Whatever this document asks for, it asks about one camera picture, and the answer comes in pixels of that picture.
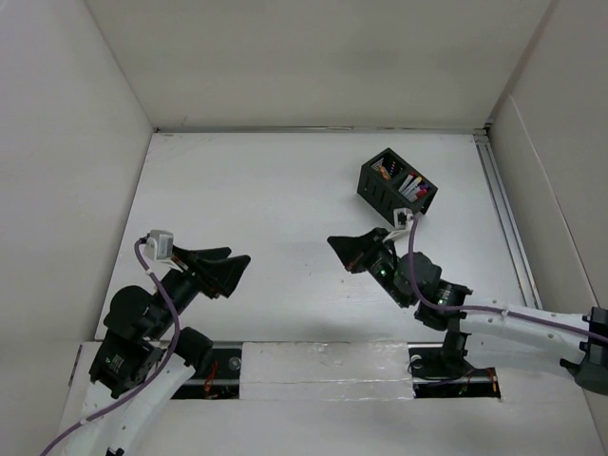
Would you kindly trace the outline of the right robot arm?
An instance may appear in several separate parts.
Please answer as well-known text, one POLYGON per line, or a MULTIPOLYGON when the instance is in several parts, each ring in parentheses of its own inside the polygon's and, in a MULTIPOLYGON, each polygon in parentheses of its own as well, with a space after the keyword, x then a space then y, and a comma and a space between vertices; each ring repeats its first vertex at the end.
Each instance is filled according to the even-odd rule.
POLYGON ((471 290, 442 278, 421 252, 398 256, 390 233, 331 236, 345 270, 369 274, 401 308, 441 333, 440 346, 412 350, 408 369, 431 385, 477 372, 514 369, 551 373, 597 394, 607 392, 607 312, 552 313, 509 305, 471 305, 471 290))

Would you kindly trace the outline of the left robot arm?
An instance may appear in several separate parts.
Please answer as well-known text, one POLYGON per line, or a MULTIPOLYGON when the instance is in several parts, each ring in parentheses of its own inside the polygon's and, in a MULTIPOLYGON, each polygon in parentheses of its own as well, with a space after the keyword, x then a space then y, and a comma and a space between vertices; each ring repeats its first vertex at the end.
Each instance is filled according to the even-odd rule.
POLYGON ((184 327, 183 311, 204 295, 229 297, 251 259, 228 247, 187 250, 172 240, 138 239, 135 257, 156 287, 120 289, 104 318, 106 333, 88 371, 76 423, 43 449, 49 455, 131 455, 172 398, 234 399, 241 347, 216 347, 184 327))

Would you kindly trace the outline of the orange highlighter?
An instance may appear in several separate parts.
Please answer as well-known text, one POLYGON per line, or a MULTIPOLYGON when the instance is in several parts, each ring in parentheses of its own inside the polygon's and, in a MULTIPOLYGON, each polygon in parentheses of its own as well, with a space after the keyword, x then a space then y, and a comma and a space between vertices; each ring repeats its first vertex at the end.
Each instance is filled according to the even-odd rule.
POLYGON ((391 179, 391 175, 390 175, 389 171, 384 166, 380 165, 377 168, 377 171, 384 180, 389 181, 391 179))

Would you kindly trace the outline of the yellow cap marker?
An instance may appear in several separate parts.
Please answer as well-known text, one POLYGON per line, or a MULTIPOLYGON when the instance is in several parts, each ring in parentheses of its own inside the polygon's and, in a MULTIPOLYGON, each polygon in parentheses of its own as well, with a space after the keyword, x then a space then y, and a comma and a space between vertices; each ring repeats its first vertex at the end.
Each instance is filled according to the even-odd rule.
POLYGON ((403 181, 403 183, 401 184, 401 186, 399 187, 399 192, 401 194, 405 194, 406 190, 409 188, 409 186, 411 185, 411 183, 415 180, 416 175, 414 173, 410 173, 406 179, 403 181))

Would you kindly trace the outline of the red cap marker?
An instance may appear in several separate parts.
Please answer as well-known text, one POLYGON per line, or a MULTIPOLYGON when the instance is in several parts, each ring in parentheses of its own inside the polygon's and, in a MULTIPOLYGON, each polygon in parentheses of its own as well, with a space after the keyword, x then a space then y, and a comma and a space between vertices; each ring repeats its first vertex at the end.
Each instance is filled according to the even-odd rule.
POLYGON ((422 181, 423 181, 422 177, 417 177, 417 178, 413 179, 411 181, 411 183, 409 184, 409 186, 405 189, 404 195, 407 198, 410 198, 412 195, 415 195, 416 193, 418 193, 419 187, 420 187, 422 181))

